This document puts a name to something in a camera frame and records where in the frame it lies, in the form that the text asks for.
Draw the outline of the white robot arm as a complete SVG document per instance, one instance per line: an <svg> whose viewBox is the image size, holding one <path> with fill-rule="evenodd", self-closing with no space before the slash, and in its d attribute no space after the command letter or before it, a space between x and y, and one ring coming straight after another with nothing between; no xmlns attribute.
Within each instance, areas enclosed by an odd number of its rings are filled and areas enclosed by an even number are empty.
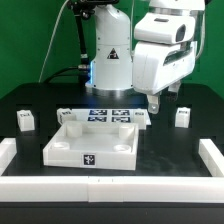
<svg viewBox="0 0 224 224"><path fill-rule="evenodd" d="M134 90L159 112L164 89L179 91L203 49L205 0L148 0L137 24L111 3L95 7L96 56L87 91L120 97Z"/></svg>

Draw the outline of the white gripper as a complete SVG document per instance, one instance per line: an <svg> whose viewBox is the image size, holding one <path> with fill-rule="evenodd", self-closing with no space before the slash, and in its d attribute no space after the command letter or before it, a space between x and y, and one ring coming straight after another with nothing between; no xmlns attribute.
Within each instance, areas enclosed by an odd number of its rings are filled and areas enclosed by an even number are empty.
<svg viewBox="0 0 224 224"><path fill-rule="evenodd" d="M160 45L139 41L133 57L133 87L148 99L148 111L159 112L160 96L154 95L168 88L168 99L178 98L181 80L192 73L195 50L182 50L180 44Z"/></svg>

